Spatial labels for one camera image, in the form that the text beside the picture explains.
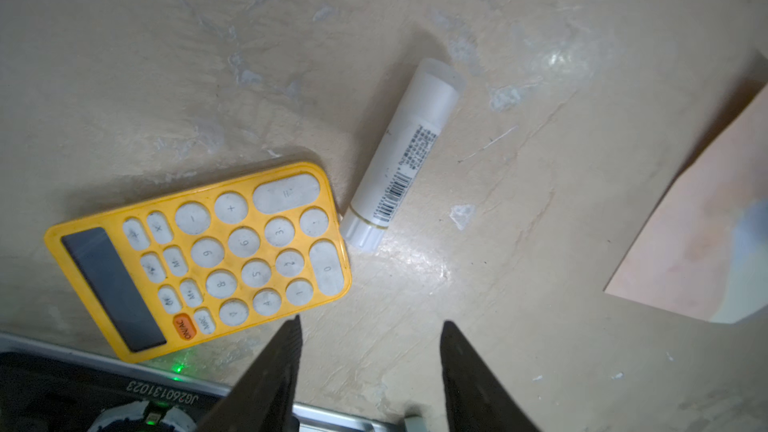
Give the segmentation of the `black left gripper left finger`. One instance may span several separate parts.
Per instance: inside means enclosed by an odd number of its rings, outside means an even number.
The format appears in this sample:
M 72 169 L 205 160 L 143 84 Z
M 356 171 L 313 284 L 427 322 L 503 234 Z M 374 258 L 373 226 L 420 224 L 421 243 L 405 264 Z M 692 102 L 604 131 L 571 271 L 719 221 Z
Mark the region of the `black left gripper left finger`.
M 198 431 L 297 431 L 293 414 L 303 337 L 298 317 L 283 323 Z

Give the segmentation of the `pink envelope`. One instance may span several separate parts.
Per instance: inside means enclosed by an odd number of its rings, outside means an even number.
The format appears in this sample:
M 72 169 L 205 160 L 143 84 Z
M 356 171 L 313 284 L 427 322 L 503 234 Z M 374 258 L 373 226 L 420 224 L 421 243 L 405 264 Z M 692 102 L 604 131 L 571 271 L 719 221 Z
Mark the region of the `pink envelope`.
M 675 180 L 605 293 L 734 324 L 767 306 L 767 92 Z

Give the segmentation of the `white glue stick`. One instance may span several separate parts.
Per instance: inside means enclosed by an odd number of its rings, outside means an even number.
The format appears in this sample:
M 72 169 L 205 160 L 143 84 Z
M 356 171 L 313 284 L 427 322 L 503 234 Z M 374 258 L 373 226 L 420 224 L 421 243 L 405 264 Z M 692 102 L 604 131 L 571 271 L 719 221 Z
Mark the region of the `white glue stick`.
M 347 245 L 377 250 L 464 87 L 450 65 L 432 58 L 419 63 L 343 216 Z

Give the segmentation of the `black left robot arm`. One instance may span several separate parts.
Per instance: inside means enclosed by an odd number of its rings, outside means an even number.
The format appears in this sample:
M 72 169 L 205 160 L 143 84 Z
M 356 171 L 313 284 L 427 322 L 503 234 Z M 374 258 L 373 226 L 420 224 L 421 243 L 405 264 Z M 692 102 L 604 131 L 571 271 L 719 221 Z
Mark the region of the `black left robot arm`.
M 1 336 L 4 431 L 424 431 L 296 402 L 303 333 L 286 321 L 234 387 Z

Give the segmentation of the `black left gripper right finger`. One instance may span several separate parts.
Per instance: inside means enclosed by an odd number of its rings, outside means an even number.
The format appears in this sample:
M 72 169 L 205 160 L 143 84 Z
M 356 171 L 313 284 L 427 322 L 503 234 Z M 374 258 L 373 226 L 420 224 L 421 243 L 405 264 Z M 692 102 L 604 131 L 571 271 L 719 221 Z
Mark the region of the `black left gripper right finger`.
M 536 431 L 458 326 L 447 321 L 440 357 L 451 431 Z

